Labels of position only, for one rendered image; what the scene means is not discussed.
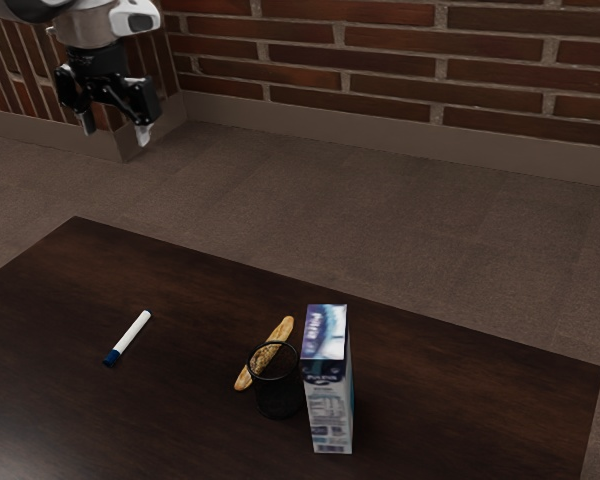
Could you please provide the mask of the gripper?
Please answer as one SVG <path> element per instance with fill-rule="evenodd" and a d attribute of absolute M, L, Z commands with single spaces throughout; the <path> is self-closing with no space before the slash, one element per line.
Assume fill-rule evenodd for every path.
<path fill-rule="evenodd" d="M 115 106 L 133 126 L 140 147 L 148 145 L 154 123 L 161 116 L 161 105 L 150 76 L 131 78 L 123 41 L 100 48 L 66 47 L 67 64 L 54 70 L 54 81 L 61 105 L 71 109 L 84 134 L 96 132 L 88 90 L 78 91 L 93 83 L 109 105 Z"/>

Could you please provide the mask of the white marker with blue cap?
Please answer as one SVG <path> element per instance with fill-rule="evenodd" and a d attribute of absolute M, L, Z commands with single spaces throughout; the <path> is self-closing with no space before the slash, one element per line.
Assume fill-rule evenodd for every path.
<path fill-rule="evenodd" d="M 109 351 L 109 353 L 104 357 L 104 359 L 102 360 L 102 364 L 108 368 L 113 367 L 116 361 L 125 352 L 125 350 L 129 347 L 131 342 L 136 338 L 138 333 L 149 321 L 151 316 L 152 312 L 150 310 L 143 310 L 133 321 L 133 323 L 129 326 L 129 328 L 125 331 L 122 337 L 117 341 L 117 343 L 113 346 L 113 348 Z"/>

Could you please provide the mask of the baguette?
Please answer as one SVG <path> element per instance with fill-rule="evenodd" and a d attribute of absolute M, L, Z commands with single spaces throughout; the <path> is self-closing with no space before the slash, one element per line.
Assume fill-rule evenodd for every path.
<path fill-rule="evenodd" d="M 292 316 L 285 316 L 279 325 L 270 333 L 267 338 L 268 341 L 281 340 L 286 341 L 294 327 L 294 318 Z M 252 384 L 252 377 L 247 369 L 247 365 L 244 365 L 240 374 L 238 375 L 235 383 L 234 390 L 241 392 L 249 388 Z"/>

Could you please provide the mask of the black mesh pen holder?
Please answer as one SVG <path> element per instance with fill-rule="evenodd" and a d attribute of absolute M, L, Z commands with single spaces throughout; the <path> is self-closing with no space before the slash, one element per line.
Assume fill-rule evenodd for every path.
<path fill-rule="evenodd" d="M 281 340 L 264 342 L 251 351 L 246 367 L 257 410 L 264 417 L 287 419 L 304 406 L 299 354 L 293 345 Z"/>

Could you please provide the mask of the blue and white carton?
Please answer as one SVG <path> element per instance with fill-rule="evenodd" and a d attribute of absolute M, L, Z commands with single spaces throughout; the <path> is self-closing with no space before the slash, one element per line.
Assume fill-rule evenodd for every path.
<path fill-rule="evenodd" d="M 307 306 L 300 373 L 313 450 L 350 455 L 354 387 L 345 304 Z"/>

